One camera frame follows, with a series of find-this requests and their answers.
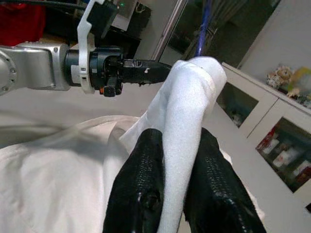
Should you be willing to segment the white glass door cabinet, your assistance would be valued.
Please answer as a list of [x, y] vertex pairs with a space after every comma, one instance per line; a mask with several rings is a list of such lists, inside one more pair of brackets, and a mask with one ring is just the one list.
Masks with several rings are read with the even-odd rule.
[[311, 110], [226, 63], [217, 99], [256, 151], [261, 173], [276, 180], [311, 214]]

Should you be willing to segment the pale plush toy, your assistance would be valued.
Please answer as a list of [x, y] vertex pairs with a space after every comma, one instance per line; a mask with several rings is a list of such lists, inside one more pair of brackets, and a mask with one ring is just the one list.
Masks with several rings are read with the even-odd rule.
[[311, 108], [311, 69], [300, 67], [291, 77], [288, 85], [289, 98], [294, 98], [299, 104]]

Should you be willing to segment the blue plastic hanger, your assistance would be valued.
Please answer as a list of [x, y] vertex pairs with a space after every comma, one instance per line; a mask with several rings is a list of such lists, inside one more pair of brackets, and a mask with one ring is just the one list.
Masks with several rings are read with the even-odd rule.
[[195, 50], [195, 57], [201, 56], [206, 42], [206, 34], [208, 29], [208, 22], [211, 16], [211, 0], [203, 0], [203, 12], [200, 30], [198, 34], [197, 46]]

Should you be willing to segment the white polo shirt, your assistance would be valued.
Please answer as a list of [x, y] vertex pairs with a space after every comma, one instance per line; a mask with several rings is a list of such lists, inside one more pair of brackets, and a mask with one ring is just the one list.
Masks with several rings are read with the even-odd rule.
[[141, 117], [102, 116], [0, 149], [0, 233], [103, 233], [113, 182], [146, 129], [162, 133], [157, 233], [177, 233], [202, 123], [226, 83], [218, 61], [177, 61]]

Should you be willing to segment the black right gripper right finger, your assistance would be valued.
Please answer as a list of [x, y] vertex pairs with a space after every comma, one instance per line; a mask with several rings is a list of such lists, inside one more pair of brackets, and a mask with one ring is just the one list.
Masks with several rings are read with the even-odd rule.
[[217, 139], [201, 130], [184, 204], [191, 233], [266, 233], [246, 188]]

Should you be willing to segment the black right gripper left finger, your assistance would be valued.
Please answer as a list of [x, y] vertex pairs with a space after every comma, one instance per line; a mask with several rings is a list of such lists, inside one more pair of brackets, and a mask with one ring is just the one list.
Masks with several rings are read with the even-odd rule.
[[164, 200], [162, 133], [144, 130], [117, 174], [103, 233], [157, 233]]

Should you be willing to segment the speckled plush toy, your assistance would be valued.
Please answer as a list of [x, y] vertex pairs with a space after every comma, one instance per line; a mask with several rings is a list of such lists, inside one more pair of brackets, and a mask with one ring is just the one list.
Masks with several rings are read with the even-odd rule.
[[266, 84], [274, 89], [279, 89], [288, 84], [292, 76], [293, 71], [289, 66], [278, 66], [276, 70], [267, 74]]

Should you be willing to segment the red polo shirt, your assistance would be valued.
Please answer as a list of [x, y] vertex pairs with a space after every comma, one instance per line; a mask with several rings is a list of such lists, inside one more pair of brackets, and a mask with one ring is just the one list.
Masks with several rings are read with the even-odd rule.
[[0, 3], [0, 44], [37, 41], [46, 25], [46, 8], [24, 3]]

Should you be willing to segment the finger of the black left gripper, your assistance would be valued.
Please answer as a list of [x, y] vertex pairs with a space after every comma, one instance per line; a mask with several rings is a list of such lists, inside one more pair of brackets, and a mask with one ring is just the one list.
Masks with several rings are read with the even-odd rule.
[[162, 83], [168, 77], [171, 68], [171, 65], [152, 60], [124, 59], [122, 82], [139, 85]]

